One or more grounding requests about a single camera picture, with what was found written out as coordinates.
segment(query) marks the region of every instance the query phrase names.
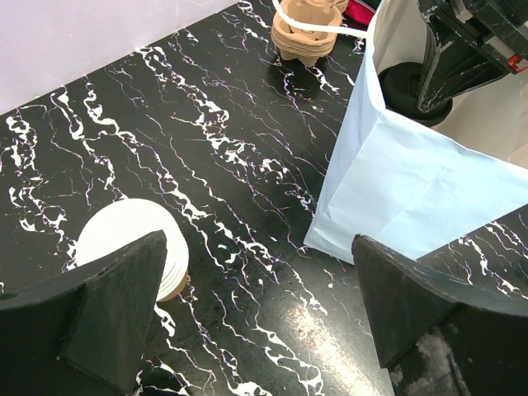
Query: marble countertop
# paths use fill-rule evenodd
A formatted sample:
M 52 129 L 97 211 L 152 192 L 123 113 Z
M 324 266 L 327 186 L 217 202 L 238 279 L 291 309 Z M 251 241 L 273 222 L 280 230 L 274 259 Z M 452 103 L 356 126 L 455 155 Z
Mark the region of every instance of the marble countertop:
M 241 1 L 0 120 L 0 291 L 74 268 L 115 200 L 158 202 L 186 237 L 188 285 L 155 309 L 138 395 L 393 394 L 354 267 L 303 245 L 362 43 L 283 62 L 272 15 Z M 508 221 L 427 262 L 524 298 L 528 235 Z

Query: white wall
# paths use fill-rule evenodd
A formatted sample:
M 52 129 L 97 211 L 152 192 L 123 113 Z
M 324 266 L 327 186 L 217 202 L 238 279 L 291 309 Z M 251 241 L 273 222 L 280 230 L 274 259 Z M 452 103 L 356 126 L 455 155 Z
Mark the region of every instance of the white wall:
M 3 0 L 0 114 L 236 0 Z

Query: red object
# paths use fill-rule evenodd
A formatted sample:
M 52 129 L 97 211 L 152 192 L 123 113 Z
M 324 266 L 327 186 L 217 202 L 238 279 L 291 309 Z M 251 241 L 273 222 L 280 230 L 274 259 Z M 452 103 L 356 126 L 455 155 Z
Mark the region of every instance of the red object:
M 519 55 L 513 55 L 511 58 L 509 58 L 508 64 L 518 73 L 524 72 L 528 69 L 528 62 L 525 60 L 523 61 Z
M 362 25 L 368 26 L 374 13 L 366 7 L 363 7 L 358 2 L 350 0 L 348 6 L 346 6 L 345 15 L 352 18 L 354 21 L 361 23 Z

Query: white round lid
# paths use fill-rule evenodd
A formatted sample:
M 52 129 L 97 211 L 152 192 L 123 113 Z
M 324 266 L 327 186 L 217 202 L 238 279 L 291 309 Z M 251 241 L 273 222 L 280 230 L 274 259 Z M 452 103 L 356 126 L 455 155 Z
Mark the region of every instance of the white round lid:
M 189 264 L 189 248 L 170 212 L 151 200 L 118 200 L 95 213 L 79 236 L 76 262 L 82 266 L 160 229 L 167 237 L 167 260 L 159 286 L 159 301 L 182 282 Z

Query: light blue paper bag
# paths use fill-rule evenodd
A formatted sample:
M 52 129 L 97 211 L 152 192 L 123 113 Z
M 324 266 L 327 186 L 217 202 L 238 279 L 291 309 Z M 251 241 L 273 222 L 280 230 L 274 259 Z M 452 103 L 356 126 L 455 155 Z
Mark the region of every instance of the light blue paper bag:
M 362 233 L 418 258 L 527 204 L 528 171 L 508 162 L 528 163 L 526 76 L 456 98 L 436 132 L 386 110 L 377 78 L 393 64 L 422 62 L 426 26 L 416 1 L 385 1 L 370 29 L 374 43 L 304 242 L 352 263 Z

